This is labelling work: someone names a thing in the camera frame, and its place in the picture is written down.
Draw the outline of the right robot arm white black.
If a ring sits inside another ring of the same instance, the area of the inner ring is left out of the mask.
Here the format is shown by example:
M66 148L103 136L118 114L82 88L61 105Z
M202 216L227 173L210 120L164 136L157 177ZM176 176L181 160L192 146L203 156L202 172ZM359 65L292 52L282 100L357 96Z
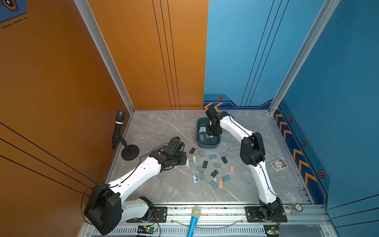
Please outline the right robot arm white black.
M279 223L284 214L283 203L275 193L266 170L262 135L244 128L225 111L210 108L206 110L206 115L209 119L206 133L209 136L221 135L225 130L240 142L240 158L251 169L258 188L262 218L266 222Z

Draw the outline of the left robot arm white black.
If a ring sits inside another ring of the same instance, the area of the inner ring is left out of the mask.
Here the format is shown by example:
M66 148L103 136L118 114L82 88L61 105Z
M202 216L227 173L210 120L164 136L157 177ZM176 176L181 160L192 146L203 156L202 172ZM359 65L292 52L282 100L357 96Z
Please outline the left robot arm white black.
M148 157L126 175L108 184L99 182L92 188L83 215L101 235L107 235L122 222L154 218L154 204L147 197L128 197L150 178L175 166L186 164L185 144L179 137L152 150Z

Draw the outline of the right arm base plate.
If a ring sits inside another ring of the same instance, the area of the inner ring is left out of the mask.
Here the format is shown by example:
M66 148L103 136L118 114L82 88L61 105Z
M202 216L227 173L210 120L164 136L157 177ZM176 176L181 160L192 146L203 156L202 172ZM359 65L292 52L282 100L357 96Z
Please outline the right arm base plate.
M282 207L279 211L271 212L268 209L260 206L246 206L245 214L248 223L286 223L288 222L284 208Z

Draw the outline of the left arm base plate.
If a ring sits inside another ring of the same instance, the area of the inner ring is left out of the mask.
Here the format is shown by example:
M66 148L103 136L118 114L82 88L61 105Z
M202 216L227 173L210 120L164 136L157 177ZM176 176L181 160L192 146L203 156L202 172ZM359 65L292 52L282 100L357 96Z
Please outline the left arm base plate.
M153 223L156 220L159 223L166 223L168 207L155 206L154 210L149 210L148 213L142 218L134 218L127 220L127 223Z

